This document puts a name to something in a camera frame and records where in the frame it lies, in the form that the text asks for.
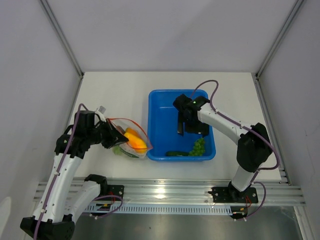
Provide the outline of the yellow orange mango toy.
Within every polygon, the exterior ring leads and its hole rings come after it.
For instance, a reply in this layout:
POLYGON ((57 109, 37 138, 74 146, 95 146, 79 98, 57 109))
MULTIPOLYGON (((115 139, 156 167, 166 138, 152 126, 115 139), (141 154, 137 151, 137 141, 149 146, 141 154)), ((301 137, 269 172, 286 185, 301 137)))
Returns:
POLYGON ((140 154, 144 154, 147 152, 148 147, 147 144, 140 138, 136 137, 130 133, 125 133, 124 136, 128 139, 128 144, 140 154))

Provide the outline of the clear zip top bag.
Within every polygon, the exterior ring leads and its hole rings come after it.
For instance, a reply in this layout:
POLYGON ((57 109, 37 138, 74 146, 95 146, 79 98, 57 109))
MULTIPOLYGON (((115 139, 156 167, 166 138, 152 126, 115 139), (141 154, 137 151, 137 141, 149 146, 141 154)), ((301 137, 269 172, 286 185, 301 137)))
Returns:
POLYGON ((153 149, 146 131, 137 122, 123 117, 109 118, 109 120, 128 139, 127 142, 112 148, 115 155, 143 159, 153 149))

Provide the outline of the dark green cucumber toy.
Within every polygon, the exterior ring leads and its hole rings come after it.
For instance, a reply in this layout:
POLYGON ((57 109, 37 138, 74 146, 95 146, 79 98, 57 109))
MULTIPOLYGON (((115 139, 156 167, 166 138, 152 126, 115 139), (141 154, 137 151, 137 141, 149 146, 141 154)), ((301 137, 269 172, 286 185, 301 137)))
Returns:
POLYGON ((165 153, 166 157, 188 157, 189 153, 184 151, 167 151, 165 153))

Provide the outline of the green grapes toy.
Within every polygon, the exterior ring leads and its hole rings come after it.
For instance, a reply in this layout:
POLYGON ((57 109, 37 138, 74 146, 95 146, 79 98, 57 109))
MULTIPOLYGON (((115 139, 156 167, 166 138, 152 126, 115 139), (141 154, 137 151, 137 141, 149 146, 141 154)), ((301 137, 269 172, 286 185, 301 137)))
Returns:
POLYGON ((201 157, 205 152, 205 139, 201 137, 194 142, 193 148, 188 155, 191 157, 201 157))

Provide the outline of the white cauliflower toy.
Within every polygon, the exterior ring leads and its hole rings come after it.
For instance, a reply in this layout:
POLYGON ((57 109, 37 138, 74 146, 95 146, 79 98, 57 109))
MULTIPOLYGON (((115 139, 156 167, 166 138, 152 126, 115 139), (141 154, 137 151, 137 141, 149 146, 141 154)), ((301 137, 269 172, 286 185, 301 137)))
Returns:
POLYGON ((114 153, 115 155, 117 155, 117 156, 122 156, 122 155, 124 154, 122 148, 121 148, 119 145, 114 146, 114 147, 112 148, 112 151, 113 151, 113 153, 114 153))

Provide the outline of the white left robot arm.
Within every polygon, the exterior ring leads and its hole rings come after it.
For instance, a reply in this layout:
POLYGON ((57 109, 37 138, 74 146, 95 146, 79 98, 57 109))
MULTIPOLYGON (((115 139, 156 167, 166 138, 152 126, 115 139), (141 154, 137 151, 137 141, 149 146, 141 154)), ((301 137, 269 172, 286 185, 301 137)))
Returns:
POLYGON ((128 139, 110 120, 97 111, 79 109, 73 124, 56 141, 44 193, 32 216, 21 220, 20 228, 35 240, 70 240, 76 222, 91 202, 110 200, 122 205, 122 196, 112 194, 106 177, 97 174, 89 174, 76 195, 70 201, 67 198, 75 173, 91 146, 110 149, 126 142, 128 139))

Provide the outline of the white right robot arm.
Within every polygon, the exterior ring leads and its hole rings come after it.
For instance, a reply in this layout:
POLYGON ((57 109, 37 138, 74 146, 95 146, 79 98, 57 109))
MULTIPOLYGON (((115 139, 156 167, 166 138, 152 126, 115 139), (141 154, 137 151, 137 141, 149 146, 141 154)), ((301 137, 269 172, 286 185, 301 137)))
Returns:
POLYGON ((178 111, 178 134, 187 132, 205 137, 209 134, 209 127, 212 127, 236 144, 238 168, 227 190, 232 202, 241 201, 246 197, 258 169, 273 152, 266 127, 259 122, 243 125, 219 111, 203 96, 191 99, 181 94, 174 100, 173 106, 178 111))

